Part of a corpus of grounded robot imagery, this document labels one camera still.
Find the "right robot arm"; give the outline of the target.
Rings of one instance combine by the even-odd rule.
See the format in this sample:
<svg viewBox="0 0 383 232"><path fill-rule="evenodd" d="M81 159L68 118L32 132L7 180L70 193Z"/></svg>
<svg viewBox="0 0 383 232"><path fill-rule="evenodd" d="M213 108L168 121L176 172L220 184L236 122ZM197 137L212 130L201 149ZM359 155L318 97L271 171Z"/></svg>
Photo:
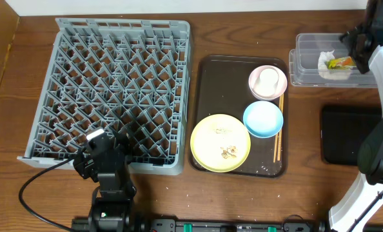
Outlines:
<svg viewBox="0 0 383 232"><path fill-rule="evenodd" d="M363 231L383 205L383 0L370 0L366 16L355 29L340 36L360 73L376 80L382 120L360 145L359 173L340 202L328 213L328 231Z"/></svg>

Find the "light blue bowl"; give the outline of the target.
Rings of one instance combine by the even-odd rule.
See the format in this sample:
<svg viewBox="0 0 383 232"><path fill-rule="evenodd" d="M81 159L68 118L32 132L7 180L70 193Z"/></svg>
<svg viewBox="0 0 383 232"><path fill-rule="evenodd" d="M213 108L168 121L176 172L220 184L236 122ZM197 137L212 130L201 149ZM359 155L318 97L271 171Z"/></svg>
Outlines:
<svg viewBox="0 0 383 232"><path fill-rule="evenodd" d="M266 139L282 129L284 117L278 106L268 101L251 103L243 113L243 123L251 135Z"/></svg>

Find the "yellow green snack wrapper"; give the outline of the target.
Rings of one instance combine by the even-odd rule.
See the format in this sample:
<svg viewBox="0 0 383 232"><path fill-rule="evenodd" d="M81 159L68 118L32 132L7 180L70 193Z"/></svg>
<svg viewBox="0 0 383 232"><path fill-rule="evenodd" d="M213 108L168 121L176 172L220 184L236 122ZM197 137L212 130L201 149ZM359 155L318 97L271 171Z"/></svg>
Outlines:
<svg viewBox="0 0 383 232"><path fill-rule="evenodd" d="M351 57L341 57L325 62L329 70L350 70L356 67Z"/></svg>

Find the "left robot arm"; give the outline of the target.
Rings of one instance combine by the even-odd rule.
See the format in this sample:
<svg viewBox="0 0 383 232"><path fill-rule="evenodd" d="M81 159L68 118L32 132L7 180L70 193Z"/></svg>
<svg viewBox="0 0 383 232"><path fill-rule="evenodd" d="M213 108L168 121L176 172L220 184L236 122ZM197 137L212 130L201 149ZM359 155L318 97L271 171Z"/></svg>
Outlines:
<svg viewBox="0 0 383 232"><path fill-rule="evenodd" d="M137 192L128 168L132 149L127 136L116 132L113 135L114 140L102 128L90 132L83 149L74 158L76 172L99 186L93 191L88 218L73 219L73 229L124 231L130 228L130 211Z"/></svg>

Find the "white cup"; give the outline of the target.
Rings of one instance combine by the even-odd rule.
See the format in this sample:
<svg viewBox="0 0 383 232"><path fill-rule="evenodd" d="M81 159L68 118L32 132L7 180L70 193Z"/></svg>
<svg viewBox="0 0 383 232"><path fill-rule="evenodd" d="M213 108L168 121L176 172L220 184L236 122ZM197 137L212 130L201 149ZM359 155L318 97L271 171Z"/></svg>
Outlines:
<svg viewBox="0 0 383 232"><path fill-rule="evenodd" d="M279 74L273 68L266 68L260 72L257 78L253 90L263 97L272 96L277 88L279 81Z"/></svg>

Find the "pink bowl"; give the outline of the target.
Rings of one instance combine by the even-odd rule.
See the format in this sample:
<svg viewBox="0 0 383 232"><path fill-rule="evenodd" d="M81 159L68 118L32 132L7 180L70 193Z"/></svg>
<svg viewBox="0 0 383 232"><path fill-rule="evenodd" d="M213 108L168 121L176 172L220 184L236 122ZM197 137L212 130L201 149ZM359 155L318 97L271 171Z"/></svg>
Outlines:
<svg viewBox="0 0 383 232"><path fill-rule="evenodd" d="M278 81L278 84L277 84L276 91L270 97L263 97L261 95L258 95L253 90L254 84L255 84L257 78L259 77L260 72L263 71L266 68L273 68L279 74L279 81ZM251 93L253 94L254 97L256 97L257 99L260 99L260 100L272 101L272 100L280 97L286 91L286 88L287 88L287 85L288 85L288 81L287 81L286 75L284 74L284 72L280 68L277 68L276 66L271 66L271 65L263 65L263 66L257 67L256 69L254 69L250 73L250 76L249 76L249 79L248 79L248 84L249 84L250 91L251 91Z"/></svg>

